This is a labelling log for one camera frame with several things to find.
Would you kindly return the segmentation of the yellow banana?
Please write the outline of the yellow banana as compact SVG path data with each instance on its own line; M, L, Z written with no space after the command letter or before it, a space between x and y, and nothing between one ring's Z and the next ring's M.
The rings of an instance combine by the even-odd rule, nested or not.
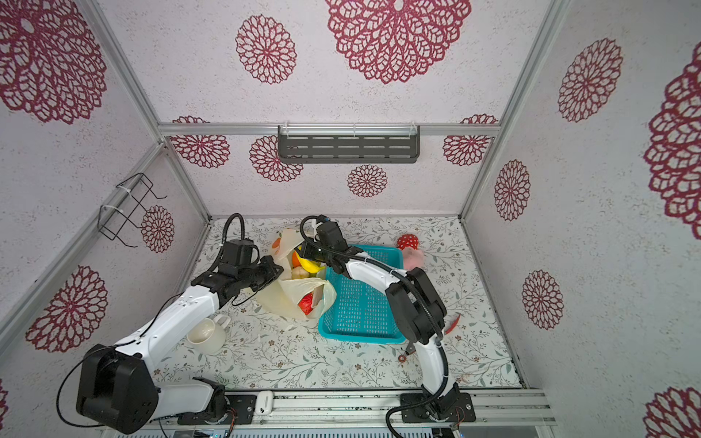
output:
M300 257L297 252L293 253L292 265L294 268L302 268L307 273L313 275L316 275L323 270L323 267L319 263L304 259Z

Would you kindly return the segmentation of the orange print plastic bag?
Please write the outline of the orange print plastic bag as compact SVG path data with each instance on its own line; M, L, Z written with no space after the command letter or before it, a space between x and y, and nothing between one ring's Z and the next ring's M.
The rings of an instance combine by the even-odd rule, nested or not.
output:
M257 293L256 301L269 313L285 319L318 321L335 303L337 292L332 283L319 274L310 278L292 279L292 256L297 246L303 243L298 230L285 229L276 241L270 254L278 265L284 268L283 274L272 284ZM314 310L305 316L298 307L299 301L308 293L314 294Z

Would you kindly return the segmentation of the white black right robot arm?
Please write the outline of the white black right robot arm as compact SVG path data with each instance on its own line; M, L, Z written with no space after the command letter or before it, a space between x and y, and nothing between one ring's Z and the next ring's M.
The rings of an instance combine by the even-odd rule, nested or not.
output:
M399 412L420 409L437 421L447 419L457 405L460 389L449 370L443 343L447 308L425 270L395 268L349 245L338 223L325 215L304 217L299 233L303 243L297 253L301 258L321 262L339 275L383 292L396 327L414 345L422 370L423 395L419 401L386 412L390 434L401 435L392 425L392 416Z

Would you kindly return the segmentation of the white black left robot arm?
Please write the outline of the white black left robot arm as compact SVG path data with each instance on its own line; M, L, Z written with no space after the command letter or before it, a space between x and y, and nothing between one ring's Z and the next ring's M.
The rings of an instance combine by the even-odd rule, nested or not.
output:
M114 345L98 344L76 365L80 371L77 414L95 427L133 434L153 420L193 414L206 422L226 416L223 385L205 378L156 383L153 371L191 330L238 298L244 289L263 290L284 272L253 240L222 237L211 266L156 316Z

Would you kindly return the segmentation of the red apple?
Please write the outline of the red apple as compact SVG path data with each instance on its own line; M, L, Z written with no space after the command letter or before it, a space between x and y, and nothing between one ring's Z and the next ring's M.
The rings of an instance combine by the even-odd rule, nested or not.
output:
M305 295L298 303L298 307L303 312L305 316L310 315L314 310L314 294L308 293Z

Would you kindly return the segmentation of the cream garlic bulb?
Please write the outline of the cream garlic bulb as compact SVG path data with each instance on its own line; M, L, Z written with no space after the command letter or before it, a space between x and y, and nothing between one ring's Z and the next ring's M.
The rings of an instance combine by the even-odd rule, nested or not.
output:
M291 278L292 279L305 279L305 278L310 278L310 277L311 277L310 272L305 270L302 266L296 266L291 271Z

